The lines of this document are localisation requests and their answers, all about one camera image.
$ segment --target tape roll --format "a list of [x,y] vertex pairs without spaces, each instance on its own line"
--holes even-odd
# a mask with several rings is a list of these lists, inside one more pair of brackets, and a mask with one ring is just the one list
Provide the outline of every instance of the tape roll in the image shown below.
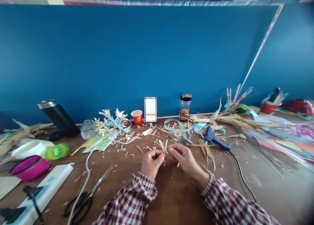
[[61,143],[49,148],[45,152],[45,159],[46,160],[59,159],[65,156],[67,153],[69,153],[69,146],[65,143]]
[[251,114],[251,109],[245,104],[239,104],[235,108],[235,113],[246,117]]

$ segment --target plaid sleeve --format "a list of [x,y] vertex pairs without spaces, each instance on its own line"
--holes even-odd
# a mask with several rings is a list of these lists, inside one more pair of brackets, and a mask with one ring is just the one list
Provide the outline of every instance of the plaid sleeve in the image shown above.
[[222,178],[211,177],[201,193],[205,206],[211,210],[218,224],[279,224],[266,210],[253,201],[246,200],[230,188]]
[[93,224],[141,224],[149,203],[157,196],[155,182],[140,172],[133,174],[131,185],[105,205]]

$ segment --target white power strip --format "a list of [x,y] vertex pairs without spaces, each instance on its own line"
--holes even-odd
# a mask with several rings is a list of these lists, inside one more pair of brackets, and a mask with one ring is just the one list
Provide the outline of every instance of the white power strip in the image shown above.
[[[43,212],[49,201],[56,194],[63,182],[73,170],[71,164],[58,165],[42,180],[37,187],[43,187],[43,189],[36,195],[36,201],[38,208]],[[10,225],[32,225],[38,218],[33,201],[26,198],[19,208],[25,207],[26,209],[21,213],[18,219]]]

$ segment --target hand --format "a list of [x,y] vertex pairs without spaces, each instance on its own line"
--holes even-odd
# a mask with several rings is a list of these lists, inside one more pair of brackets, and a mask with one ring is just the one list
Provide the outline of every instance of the hand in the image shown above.
[[140,172],[155,180],[159,167],[166,166],[166,155],[162,150],[151,150],[143,154]]
[[169,153],[180,163],[181,168],[196,183],[197,188],[202,192],[209,183],[210,176],[205,173],[195,161],[191,150],[181,144],[172,144],[167,147]]

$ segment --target black thermos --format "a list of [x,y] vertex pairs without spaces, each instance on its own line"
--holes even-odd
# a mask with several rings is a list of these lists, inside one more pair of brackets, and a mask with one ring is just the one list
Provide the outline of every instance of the black thermos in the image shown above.
[[70,138],[80,133],[73,120],[55,100],[42,101],[38,103],[38,106],[64,136]]

